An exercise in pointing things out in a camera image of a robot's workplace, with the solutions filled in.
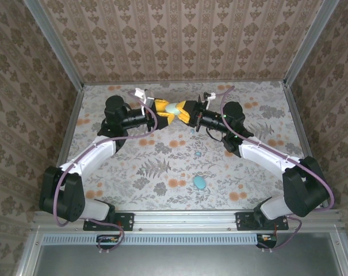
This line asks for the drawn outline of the aluminium mounting rail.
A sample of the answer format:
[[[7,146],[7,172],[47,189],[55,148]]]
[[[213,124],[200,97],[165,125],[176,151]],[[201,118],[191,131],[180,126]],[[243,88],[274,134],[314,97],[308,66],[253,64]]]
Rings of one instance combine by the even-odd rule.
[[[240,224],[240,216],[247,210],[171,210],[171,211],[143,211],[131,210],[127,220],[133,225],[132,232],[144,233],[195,233],[195,232],[236,232]],[[301,218],[300,232],[334,232],[345,229],[339,212],[328,210],[325,212],[311,212]],[[56,225],[51,214],[36,212],[30,226],[31,232],[81,232],[83,220],[68,223],[65,227]]]

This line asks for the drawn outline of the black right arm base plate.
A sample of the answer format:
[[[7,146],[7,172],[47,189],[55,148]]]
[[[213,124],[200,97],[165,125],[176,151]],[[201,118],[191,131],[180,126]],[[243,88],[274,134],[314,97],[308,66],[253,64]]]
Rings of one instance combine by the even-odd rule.
[[[235,213],[236,227],[239,231],[273,231],[288,230],[289,225],[285,216],[269,220],[262,214],[254,212]]]

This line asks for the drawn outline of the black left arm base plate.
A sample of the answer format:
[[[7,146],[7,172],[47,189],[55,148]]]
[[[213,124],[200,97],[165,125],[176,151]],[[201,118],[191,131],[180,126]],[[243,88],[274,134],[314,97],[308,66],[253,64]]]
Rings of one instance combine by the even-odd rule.
[[[83,224],[84,231],[118,231],[116,227],[111,224],[116,224],[124,231],[132,231],[135,221],[134,213],[114,213],[107,215],[106,219],[102,220],[99,224],[86,221]]]

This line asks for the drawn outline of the aluminium table back rail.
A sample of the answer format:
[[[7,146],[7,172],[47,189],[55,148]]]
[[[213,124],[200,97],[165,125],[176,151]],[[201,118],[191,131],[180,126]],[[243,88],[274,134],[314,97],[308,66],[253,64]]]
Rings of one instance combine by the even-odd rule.
[[[119,82],[85,82],[83,86],[102,85],[166,85],[174,83],[233,83],[233,82],[281,82],[283,79],[220,79],[220,80],[148,80],[148,81],[119,81]]]

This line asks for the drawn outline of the black connector box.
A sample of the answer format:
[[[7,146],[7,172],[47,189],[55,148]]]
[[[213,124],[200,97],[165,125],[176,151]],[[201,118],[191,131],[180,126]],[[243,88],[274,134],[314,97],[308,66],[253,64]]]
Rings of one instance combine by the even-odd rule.
[[[96,246],[102,251],[111,251],[118,247],[124,241],[124,236],[118,235],[98,235],[96,237]]]
[[[272,249],[277,244],[276,234],[257,234],[256,246],[260,249]]]

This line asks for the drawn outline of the aluminium table side rail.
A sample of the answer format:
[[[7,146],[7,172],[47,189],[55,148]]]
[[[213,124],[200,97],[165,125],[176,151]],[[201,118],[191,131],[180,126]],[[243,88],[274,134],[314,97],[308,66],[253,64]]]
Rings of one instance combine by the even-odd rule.
[[[74,131],[78,121],[79,112],[82,107],[83,97],[84,97],[84,89],[78,91],[77,93],[77,97],[75,99],[71,117],[67,126],[67,130],[63,139],[63,144],[62,144],[58,161],[56,164],[57,167],[59,167],[60,165],[64,164],[67,161],[71,143],[72,143],[72,138],[73,138]]]
[[[312,157],[312,151],[310,149],[310,146],[309,146],[309,143],[307,140],[307,135],[305,134],[303,123],[301,121],[301,117],[299,115],[299,111],[297,109],[297,105],[296,105],[295,99],[293,97],[291,88],[289,86],[287,86],[284,82],[282,82],[281,84],[282,84],[282,88],[283,88],[283,91],[285,94],[286,101],[287,101],[288,106],[289,106],[289,111],[291,113],[291,116],[292,116],[292,119],[293,119],[293,122],[295,125],[296,133],[297,133],[297,136],[298,136],[298,139],[300,142],[300,147],[302,149],[302,153],[304,156],[302,158],[302,160],[304,160],[308,156]],[[313,175],[311,175],[309,172],[303,170],[299,166],[295,166],[295,169],[298,172],[298,174],[300,175],[303,183],[317,184],[317,187],[323,188],[324,192],[328,195],[328,190],[326,189],[325,185],[322,184]]]

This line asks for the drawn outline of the floral patterned table cover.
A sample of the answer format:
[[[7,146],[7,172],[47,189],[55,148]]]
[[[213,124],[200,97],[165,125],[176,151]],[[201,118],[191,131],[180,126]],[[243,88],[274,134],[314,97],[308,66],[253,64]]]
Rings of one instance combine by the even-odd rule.
[[[245,127],[267,145],[303,158],[281,82],[174,83],[140,85],[171,103],[196,100],[203,92],[227,93],[246,116]],[[282,182],[256,163],[229,153],[221,133],[193,129],[180,120],[148,135],[145,126],[84,181],[85,196],[118,210],[251,209],[282,194]],[[199,190],[193,178],[205,179]]]

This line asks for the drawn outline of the mint green earbud charging case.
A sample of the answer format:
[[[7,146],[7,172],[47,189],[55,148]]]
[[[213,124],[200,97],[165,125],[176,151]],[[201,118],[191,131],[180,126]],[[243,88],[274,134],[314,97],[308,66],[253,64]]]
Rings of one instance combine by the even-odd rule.
[[[175,116],[180,114],[180,111],[176,107],[177,103],[170,103],[166,105],[165,111],[170,114],[174,114]]]

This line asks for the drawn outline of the aluminium upright frame post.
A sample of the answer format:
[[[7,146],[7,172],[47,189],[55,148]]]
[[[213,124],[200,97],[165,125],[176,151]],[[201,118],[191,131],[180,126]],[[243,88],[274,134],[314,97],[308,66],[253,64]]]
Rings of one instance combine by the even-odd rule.
[[[77,72],[71,56],[67,53],[66,47],[63,45],[60,36],[56,33],[56,29],[52,26],[40,0],[24,0],[24,2],[79,94],[83,90],[82,78]]]
[[[307,57],[311,53],[318,38],[320,37],[324,27],[328,23],[331,15],[338,5],[339,0],[323,0],[316,16],[314,17],[311,26],[309,27],[303,42],[301,43],[295,57],[293,58],[291,65],[284,77],[285,87],[290,88],[295,81],[302,66],[307,60]]]

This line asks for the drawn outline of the grey metal sheet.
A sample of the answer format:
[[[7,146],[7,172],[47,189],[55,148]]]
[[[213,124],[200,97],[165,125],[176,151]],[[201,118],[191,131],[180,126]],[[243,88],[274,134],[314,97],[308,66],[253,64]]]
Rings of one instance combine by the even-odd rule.
[[[43,246],[34,276],[342,276],[331,239],[298,234],[273,252],[256,246]]]

